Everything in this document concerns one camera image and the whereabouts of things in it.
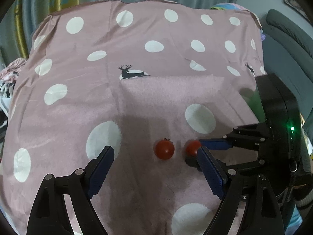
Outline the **striped right sleeve forearm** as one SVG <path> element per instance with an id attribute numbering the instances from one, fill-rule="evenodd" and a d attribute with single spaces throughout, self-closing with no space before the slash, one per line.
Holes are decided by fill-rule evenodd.
<path id="1" fill-rule="evenodd" d="M 292 204 L 303 213 L 308 213 L 312 207 L 312 169 L 305 185 L 294 187 Z"/>

